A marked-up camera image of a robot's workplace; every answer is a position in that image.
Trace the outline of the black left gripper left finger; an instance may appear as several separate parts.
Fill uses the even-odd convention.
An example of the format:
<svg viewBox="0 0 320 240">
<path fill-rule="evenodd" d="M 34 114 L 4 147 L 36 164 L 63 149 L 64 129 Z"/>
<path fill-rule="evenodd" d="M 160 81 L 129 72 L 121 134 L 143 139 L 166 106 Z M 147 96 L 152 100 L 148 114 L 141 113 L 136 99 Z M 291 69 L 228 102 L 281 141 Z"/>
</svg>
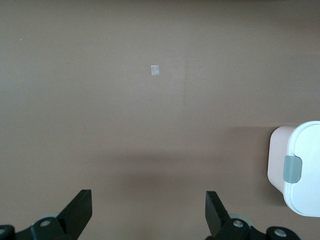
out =
<svg viewBox="0 0 320 240">
<path fill-rule="evenodd" d="M 48 214 L 17 232 L 13 225 L 0 226 L 2 240 L 77 240 L 93 214 L 92 191 L 81 190 L 58 214 Z"/>
</svg>

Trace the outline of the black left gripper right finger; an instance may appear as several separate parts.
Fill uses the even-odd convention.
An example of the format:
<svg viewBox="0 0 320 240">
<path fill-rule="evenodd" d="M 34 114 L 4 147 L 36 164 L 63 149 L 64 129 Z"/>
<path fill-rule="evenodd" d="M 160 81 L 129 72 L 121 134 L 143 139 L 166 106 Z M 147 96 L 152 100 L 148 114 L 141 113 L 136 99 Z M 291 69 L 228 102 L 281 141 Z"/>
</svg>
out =
<svg viewBox="0 0 320 240">
<path fill-rule="evenodd" d="M 245 216 L 229 214 L 215 191 L 205 195 L 205 219 L 210 231 L 208 240 L 298 240 L 292 230 L 271 226 L 265 232 L 257 230 Z"/>
</svg>

